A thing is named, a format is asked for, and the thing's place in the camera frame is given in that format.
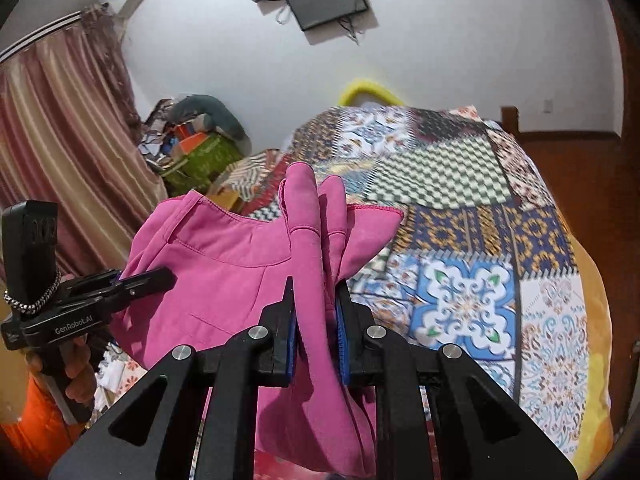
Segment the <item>orange sleeve forearm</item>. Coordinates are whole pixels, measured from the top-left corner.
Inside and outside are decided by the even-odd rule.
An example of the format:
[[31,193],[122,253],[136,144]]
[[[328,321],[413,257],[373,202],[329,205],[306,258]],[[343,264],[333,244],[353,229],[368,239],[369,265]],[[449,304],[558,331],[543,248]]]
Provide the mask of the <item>orange sleeve forearm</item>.
[[1,425],[1,478],[47,479],[84,429],[67,425],[53,399],[29,378],[21,419]]

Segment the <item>left hand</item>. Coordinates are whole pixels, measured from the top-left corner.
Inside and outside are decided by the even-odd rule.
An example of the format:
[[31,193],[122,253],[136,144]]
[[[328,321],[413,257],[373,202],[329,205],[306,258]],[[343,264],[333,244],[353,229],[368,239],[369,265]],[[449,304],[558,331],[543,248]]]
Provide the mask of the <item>left hand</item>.
[[[90,348],[87,337],[80,336],[73,340],[70,352],[67,353],[65,362],[65,374],[70,378],[70,384],[65,389],[65,395],[80,404],[89,405],[96,392],[96,378],[90,364]],[[46,382],[41,374],[42,363],[40,357],[33,351],[25,354],[25,362],[29,373],[35,379],[38,388],[46,395],[51,396]]]

